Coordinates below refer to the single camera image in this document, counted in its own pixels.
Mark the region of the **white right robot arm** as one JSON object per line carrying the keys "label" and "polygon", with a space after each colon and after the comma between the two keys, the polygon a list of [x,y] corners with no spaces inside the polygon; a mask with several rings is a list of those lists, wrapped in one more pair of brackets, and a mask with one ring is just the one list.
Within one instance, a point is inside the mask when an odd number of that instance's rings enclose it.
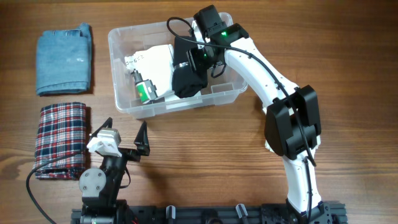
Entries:
{"label": "white right robot arm", "polygon": [[322,132],[315,90],[286,79],[258,51],[248,32],[239,24],[227,25],[213,5],[199,10],[193,19],[198,48],[188,52],[192,68],[230,67],[262,101],[265,147],[284,163],[288,221],[331,223],[315,177],[315,152]]}

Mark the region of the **black garment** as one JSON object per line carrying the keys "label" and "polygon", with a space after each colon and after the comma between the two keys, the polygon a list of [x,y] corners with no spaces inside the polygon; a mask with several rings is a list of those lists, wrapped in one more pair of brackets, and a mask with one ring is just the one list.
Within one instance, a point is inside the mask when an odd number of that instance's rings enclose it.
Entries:
{"label": "black garment", "polygon": [[189,51],[198,52],[197,44],[179,38],[174,40],[172,90],[179,98],[194,96],[208,85],[204,71],[197,72],[189,60]]}

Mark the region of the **clear plastic storage bin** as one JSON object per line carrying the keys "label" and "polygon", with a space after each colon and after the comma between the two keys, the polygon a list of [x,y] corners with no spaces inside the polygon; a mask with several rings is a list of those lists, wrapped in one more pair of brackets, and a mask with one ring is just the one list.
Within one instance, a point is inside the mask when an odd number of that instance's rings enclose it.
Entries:
{"label": "clear plastic storage bin", "polygon": [[156,45],[173,44],[174,38],[166,22],[120,27],[109,32],[114,98],[119,112],[130,114],[136,119],[148,118],[202,106],[229,104],[247,90],[248,83],[236,71],[226,67],[220,77],[208,77],[208,86],[191,98],[175,97],[169,100],[161,97],[143,104],[124,58]]}

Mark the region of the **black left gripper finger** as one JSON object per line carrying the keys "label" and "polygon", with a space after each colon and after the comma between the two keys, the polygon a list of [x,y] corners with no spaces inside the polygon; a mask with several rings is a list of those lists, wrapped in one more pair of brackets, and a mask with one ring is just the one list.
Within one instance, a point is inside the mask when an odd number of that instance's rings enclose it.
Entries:
{"label": "black left gripper finger", "polygon": [[103,128],[112,128],[113,126],[113,119],[112,117],[109,117],[96,131],[90,134],[90,137],[97,137],[97,134],[103,129]]}
{"label": "black left gripper finger", "polygon": [[137,136],[134,140],[134,144],[137,147],[137,151],[141,156],[149,156],[150,155],[150,146],[149,139],[147,135],[147,122],[144,121],[141,124],[141,127],[137,133]]}

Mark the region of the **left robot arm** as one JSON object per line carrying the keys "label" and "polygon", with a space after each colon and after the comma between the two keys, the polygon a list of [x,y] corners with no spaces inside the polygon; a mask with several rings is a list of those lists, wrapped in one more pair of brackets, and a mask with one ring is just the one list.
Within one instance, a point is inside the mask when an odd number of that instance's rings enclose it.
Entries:
{"label": "left robot arm", "polygon": [[129,175],[127,163],[139,162],[150,154],[147,123],[143,122],[134,140],[135,149],[120,147],[121,137],[112,128],[113,119],[108,118],[100,128],[90,134],[86,147],[103,157],[99,168],[89,168],[79,179],[83,206],[73,210],[72,223],[138,223],[138,218],[126,200],[119,200],[118,193],[124,175]]}

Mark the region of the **white printed t-shirt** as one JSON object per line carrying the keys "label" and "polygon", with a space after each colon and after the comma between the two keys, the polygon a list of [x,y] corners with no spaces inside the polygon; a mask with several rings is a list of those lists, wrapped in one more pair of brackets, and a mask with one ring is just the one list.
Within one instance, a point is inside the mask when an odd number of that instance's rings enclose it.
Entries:
{"label": "white printed t-shirt", "polygon": [[171,95],[174,72],[174,48],[171,44],[156,45],[125,56],[126,68],[134,79],[143,104]]}

